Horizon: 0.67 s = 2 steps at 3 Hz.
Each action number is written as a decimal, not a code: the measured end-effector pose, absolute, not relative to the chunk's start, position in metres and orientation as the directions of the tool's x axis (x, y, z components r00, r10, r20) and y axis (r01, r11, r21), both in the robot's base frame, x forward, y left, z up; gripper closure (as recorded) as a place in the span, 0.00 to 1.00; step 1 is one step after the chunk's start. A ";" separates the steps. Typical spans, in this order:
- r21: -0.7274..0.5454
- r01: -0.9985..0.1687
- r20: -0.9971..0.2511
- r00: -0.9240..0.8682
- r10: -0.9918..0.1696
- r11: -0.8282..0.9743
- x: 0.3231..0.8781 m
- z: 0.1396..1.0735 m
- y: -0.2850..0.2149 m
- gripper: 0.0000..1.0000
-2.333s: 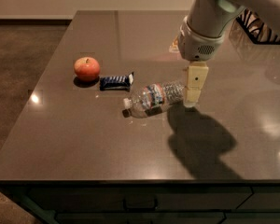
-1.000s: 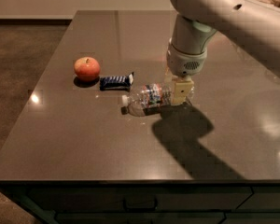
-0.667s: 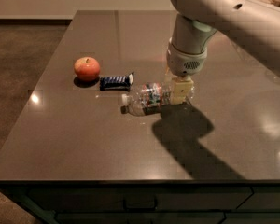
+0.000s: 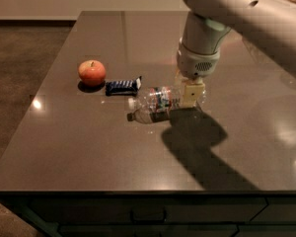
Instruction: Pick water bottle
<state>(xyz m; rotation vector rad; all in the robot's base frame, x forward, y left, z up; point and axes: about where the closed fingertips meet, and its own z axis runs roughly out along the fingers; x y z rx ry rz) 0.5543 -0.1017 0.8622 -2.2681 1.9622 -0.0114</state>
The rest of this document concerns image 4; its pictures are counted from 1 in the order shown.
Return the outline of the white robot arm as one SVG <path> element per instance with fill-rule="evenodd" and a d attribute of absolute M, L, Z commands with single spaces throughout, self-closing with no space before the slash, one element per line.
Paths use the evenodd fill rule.
<path fill-rule="evenodd" d="M 234 30 L 296 79 L 296 4 L 287 0 L 184 0 L 177 66 L 193 85 L 210 75 Z"/>

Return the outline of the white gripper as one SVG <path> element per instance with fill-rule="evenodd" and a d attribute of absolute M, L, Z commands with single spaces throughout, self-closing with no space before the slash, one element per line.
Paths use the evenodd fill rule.
<path fill-rule="evenodd" d="M 177 51 L 175 86 L 182 90 L 182 106 L 195 107 L 205 94 L 205 84 L 201 78 L 214 72 L 220 58 L 220 51 L 213 54 L 198 54 L 188 50 L 182 41 Z"/>

